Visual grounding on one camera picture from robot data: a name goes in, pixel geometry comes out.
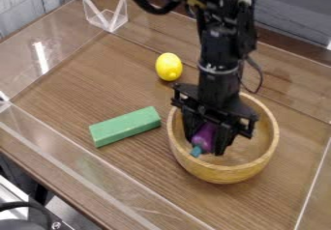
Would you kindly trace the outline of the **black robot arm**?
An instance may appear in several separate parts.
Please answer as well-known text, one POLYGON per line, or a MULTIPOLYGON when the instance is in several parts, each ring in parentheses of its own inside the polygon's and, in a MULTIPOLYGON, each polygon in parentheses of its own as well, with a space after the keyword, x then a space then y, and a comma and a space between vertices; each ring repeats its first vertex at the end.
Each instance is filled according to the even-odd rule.
POLYGON ((250 138, 259 115, 240 99, 244 65, 256 49, 256 0, 167 0, 156 7, 133 0, 151 14, 168 14, 179 5, 197 20, 200 82, 173 86, 172 105, 181 110, 191 155, 222 156, 238 136, 250 138))

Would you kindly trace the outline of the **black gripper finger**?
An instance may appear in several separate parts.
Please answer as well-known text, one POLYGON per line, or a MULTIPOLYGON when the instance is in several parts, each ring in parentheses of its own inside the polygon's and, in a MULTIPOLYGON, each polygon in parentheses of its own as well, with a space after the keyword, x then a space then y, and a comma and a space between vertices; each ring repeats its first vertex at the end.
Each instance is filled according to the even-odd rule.
POLYGON ((183 124, 185 137, 188 141, 192 141, 192 138, 197 131, 201 129, 205 120, 201 113, 192 111, 188 107, 183 108, 183 124))
POLYGON ((215 150, 216 156, 223 156, 227 148, 234 144, 239 135, 239 121, 223 122, 216 129, 215 150))

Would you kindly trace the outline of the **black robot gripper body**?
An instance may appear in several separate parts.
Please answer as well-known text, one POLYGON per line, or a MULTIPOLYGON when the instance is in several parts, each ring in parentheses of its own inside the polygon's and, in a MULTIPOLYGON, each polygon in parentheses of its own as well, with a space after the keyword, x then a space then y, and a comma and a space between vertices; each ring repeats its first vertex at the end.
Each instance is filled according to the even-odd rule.
POLYGON ((223 122, 239 121, 239 135, 251 138, 259 115, 239 95, 242 75, 243 63, 222 71, 208 71, 200 66, 197 84, 175 84, 172 105, 181 113, 184 107, 201 113, 205 123, 216 128, 223 122))

